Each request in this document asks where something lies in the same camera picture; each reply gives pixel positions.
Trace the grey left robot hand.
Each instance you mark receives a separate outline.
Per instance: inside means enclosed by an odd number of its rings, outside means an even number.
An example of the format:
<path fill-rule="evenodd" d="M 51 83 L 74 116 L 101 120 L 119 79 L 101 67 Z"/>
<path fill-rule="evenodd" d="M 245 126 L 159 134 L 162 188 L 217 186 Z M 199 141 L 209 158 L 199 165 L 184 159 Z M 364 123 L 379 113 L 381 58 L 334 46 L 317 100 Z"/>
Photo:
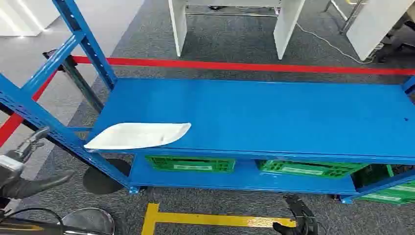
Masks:
<path fill-rule="evenodd" d="M 21 176 L 26 162 L 37 148 L 44 145 L 40 140 L 46 138 L 49 128 L 35 131 L 15 150 L 0 155 L 0 196 L 1 198 L 24 199 L 37 193 L 68 182 L 74 175 L 73 170 L 42 180 L 29 180 Z"/>

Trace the dark right robot hand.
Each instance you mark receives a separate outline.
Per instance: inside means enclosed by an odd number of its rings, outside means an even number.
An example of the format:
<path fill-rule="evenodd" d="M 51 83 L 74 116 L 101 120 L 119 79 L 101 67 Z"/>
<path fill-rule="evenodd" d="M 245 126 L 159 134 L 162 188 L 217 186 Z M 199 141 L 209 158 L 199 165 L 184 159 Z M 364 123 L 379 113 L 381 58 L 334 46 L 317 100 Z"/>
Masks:
<path fill-rule="evenodd" d="M 296 226 L 288 227 L 274 222 L 273 229 L 281 235 L 318 235 L 318 222 L 306 204 L 296 194 L 287 194 L 283 198 L 294 215 Z"/>

